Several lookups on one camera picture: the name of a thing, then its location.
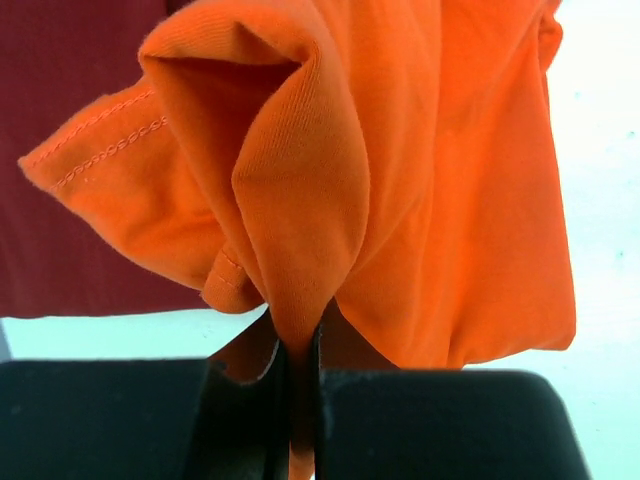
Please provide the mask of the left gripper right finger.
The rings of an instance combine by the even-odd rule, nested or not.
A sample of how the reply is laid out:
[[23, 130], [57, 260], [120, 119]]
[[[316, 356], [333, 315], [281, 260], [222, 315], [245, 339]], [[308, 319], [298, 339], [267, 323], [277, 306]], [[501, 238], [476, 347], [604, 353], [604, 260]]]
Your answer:
[[567, 409], [521, 370], [406, 370], [326, 307], [314, 335], [320, 479], [586, 479]]

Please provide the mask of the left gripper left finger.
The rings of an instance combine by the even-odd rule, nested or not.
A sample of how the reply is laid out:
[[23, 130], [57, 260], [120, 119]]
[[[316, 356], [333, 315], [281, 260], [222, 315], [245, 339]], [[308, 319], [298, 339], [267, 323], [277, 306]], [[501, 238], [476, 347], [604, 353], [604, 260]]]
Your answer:
[[261, 315], [206, 359], [1, 365], [5, 479], [284, 479], [285, 354]]

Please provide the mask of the orange t shirt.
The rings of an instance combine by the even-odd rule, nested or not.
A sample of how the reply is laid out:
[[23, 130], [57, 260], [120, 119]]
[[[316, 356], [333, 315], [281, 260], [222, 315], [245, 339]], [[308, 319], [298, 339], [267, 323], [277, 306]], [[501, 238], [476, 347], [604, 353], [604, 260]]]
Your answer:
[[406, 370], [569, 347], [555, 1], [195, 1], [25, 177], [214, 310], [271, 317], [288, 475], [316, 475], [330, 303]]

